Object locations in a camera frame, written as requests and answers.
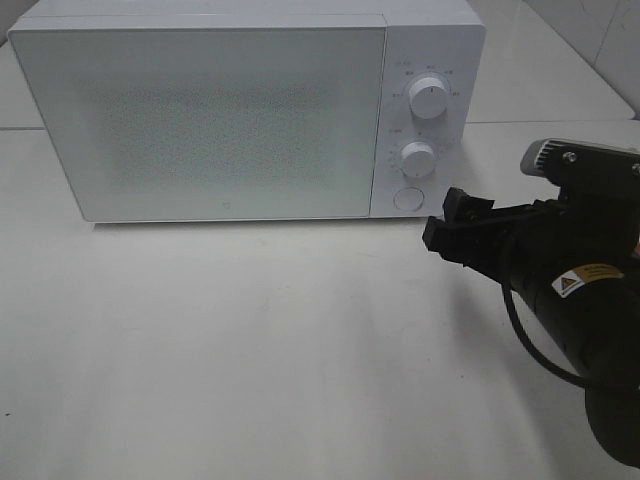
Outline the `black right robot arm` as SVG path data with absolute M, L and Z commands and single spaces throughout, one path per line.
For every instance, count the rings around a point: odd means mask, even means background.
M 452 188 L 424 244 L 500 285 L 526 351 L 582 389 L 596 441 L 637 467 L 639 156 L 547 139 L 530 146 L 521 169 L 558 197 L 498 208 Z

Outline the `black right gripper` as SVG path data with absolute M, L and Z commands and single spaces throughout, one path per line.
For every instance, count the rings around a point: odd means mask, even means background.
M 594 277 L 606 270 L 633 292 L 639 290 L 639 178 L 608 181 L 606 189 L 558 187 L 556 199 L 501 210 L 507 223 L 492 219 L 494 201 L 447 191 L 443 219 L 430 216 L 423 243 L 448 262 L 489 273 L 510 288 L 535 277 L 553 281 L 568 270 L 594 264 Z

